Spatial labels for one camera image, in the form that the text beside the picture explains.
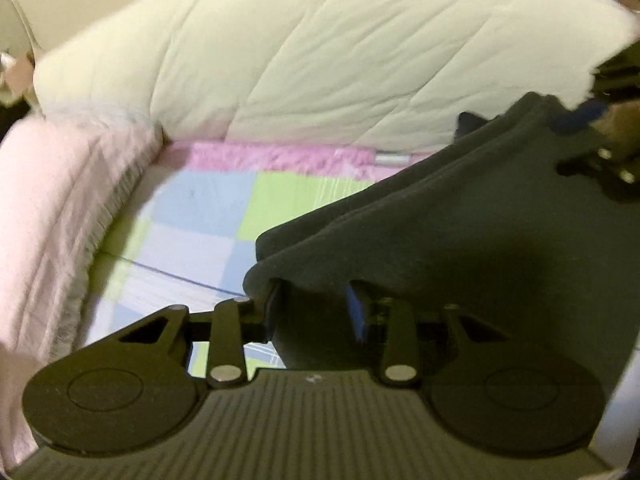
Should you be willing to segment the person's right hand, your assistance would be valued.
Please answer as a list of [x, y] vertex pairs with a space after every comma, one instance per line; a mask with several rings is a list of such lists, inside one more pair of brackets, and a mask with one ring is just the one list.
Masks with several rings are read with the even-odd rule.
[[612, 104], [596, 122], [604, 135], [603, 147], [612, 160], [624, 160], [639, 153], [639, 101]]

